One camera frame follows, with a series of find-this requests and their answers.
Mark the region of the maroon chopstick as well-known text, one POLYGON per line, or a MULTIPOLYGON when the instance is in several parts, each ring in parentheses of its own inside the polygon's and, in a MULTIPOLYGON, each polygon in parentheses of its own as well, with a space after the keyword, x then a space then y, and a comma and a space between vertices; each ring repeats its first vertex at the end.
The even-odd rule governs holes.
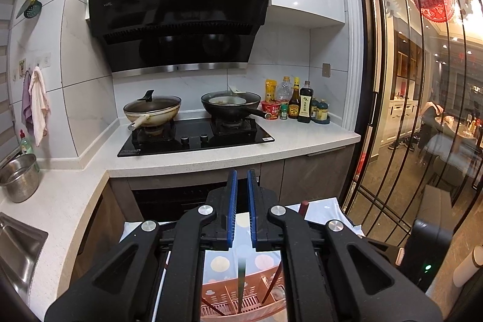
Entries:
POLYGON ((269 287, 268 287, 268 289, 267 289, 267 291, 266 291, 266 293, 265 293, 265 295, 264 295, 264 297, 261 301, 261 304, 264 304, 266 302, 267 298, 269 297, 270 293, 273 290, 273 287, 275 286, 275 284, 277 284, 277 280, 278 280, 280 274, 282 273, 282 270, 283 270, 283 266, 282 266, 282 263, 280 262, 278 264, 278 267, 277 267, 275 274, 273 275, 272 281, 270 282, 269 287))

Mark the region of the white ceramic spoon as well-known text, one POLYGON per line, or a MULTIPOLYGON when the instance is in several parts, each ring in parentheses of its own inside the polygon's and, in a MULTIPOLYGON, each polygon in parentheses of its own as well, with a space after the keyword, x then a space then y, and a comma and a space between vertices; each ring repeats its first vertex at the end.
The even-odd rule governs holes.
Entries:
POLYGON ((286 298, 283 286, 275 286, 271 291, 271 295, 275 301, 282 301, 286 298))

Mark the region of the black gas stove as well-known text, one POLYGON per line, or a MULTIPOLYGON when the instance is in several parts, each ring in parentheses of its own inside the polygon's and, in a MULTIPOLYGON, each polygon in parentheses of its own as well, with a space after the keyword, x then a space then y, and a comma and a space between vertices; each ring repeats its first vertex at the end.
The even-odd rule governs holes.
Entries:
POLYGON ((163 155, 273 142, 253 118, 225 124, 219 119, 169 121, 160 127, 139 127, 124 143, 119 157, 163 155))

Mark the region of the red instant noodle cup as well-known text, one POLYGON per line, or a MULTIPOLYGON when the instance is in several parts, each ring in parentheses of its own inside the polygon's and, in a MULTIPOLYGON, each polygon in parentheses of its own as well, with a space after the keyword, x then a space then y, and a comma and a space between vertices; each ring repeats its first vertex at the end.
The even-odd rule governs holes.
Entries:
POLYGON ((269 114, 269 120, 278 119, 280 114, 281 102, 277 100, 261 101, 261 108, 269 114))

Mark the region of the small green lid jar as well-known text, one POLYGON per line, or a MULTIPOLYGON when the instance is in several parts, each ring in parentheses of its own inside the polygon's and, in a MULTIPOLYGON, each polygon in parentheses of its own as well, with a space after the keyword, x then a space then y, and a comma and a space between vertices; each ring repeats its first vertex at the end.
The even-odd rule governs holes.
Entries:
POLYGON ((280 105, 280 111, 279 111, 279 118, 281 120, 287 120, 288 119, 288 102, 283 101, 280 105))

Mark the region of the brown sauce bottle yellow cap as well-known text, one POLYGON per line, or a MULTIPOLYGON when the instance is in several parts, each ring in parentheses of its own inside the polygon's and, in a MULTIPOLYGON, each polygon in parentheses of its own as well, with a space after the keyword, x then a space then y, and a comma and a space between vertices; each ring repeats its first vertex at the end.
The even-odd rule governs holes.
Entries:
POLYGON ((300 79, 295 77, 293 92, 288 103, 287 116, 289 119, 297 119, 300 111, 300 79))

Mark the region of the light blue patterned tablecloth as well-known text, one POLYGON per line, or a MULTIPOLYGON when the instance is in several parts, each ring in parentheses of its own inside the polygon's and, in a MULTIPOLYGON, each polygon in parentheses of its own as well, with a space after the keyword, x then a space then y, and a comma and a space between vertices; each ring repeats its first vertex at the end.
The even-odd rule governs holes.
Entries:
MULTIPOLYGON (((331 220, 339 220, 357 235, 365 237, 361 225, 354 225, 345 216, 335 197, 310 202, 305 219, 306 221, 319 224, 326 224, 331 220)), ((244 259, 246 262, 247 276, 263 270, 277 268, 281 262, 279 251, 257 252, 251 246, 248 212, 236 215, 235 237, 233 246, 228 251, 206 252, 203 284, 237 278, 237 268, 240 259, 244 259)))

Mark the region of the seasoning jars on tray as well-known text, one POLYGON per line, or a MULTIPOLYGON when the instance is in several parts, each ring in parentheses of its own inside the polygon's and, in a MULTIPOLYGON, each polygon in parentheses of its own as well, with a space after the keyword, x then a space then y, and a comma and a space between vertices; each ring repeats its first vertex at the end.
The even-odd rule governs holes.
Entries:
POLYGON ((328 103, 325 100, 312 99, 310 117, 317 124, 329 124, 328 103))

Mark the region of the yellow seasoning packet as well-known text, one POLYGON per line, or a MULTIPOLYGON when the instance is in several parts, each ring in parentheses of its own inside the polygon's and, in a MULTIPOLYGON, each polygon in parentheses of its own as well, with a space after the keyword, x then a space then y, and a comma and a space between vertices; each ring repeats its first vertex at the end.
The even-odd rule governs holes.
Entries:
POLYGON ((264 100, 266 102, 272 102, 276 100, 277 81, 273 79, 265 80, 265 95, 264 100))

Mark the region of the dark soy sauce bottle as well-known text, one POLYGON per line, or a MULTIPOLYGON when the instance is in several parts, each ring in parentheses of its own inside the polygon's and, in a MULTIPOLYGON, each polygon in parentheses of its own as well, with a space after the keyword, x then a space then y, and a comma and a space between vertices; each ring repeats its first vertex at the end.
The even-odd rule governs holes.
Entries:
POLYGON ((306 80, 303 87, 300 88, 300 108, 297 121, 300 123, 310 123, 311 120, 311 102, 314 90, 310 85, 310 81, 306 80))

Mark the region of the pink perforated utensil holder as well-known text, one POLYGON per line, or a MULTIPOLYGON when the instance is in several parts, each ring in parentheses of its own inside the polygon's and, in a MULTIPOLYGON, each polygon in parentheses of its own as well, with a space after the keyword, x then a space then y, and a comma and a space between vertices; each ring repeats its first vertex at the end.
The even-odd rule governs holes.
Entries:
MULTIPOLYGON (((284 311, 286 309, 286 299, 275 301, 271 293, 266 302, 261 304, 276 270, 277 268, 271 268, 246 276, 241 314, 237 313, 238 278, 204 284, 202 286, 201 297, 221 310, 225 316, 218 315, 201 302, 200 320, 261 321, 284 311)), ((283 271, 275 286, 283 286, 285 290, 283 271)))

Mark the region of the white hanging towel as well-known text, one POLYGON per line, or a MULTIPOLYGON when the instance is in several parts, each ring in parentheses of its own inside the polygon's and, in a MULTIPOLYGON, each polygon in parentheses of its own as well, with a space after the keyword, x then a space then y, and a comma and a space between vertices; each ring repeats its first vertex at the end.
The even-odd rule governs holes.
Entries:
POLYGON ((47 116, 50 113, 50 105, 41 68, 35 66, 29 85, 30 109, 32 112, 34 140, 37 147, 47 135, 47 116))

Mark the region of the steel pot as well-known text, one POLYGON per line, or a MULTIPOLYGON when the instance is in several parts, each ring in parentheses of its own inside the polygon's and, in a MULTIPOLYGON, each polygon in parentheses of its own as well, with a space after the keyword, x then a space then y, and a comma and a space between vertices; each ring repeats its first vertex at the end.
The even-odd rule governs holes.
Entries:
POLYGON ((19 155, 1 168, 1 188, 13 203, 22 203, 38 189, 40 176, 34 154, 19 155))

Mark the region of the purple hanging cloth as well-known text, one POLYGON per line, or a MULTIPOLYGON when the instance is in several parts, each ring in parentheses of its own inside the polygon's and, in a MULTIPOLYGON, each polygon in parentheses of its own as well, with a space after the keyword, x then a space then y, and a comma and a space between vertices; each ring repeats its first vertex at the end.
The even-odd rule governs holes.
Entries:
POLYGON ((24 81, 22 87, 22 101, 21 101, 21 121, 26 127, 30 135, 34 134, 34 123, 31 109, 31 96, 29 92, 31 81, 31 73, 29 70, 25 71, 24 81))

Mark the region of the wall outlet plate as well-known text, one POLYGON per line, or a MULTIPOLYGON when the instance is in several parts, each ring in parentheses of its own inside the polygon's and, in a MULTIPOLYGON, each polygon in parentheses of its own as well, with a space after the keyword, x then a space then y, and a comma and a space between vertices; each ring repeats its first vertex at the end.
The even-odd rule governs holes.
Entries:
POLYGON ((331 77, 331 65, 329 63, 322 64, 322 76, 325 78, 331 77))

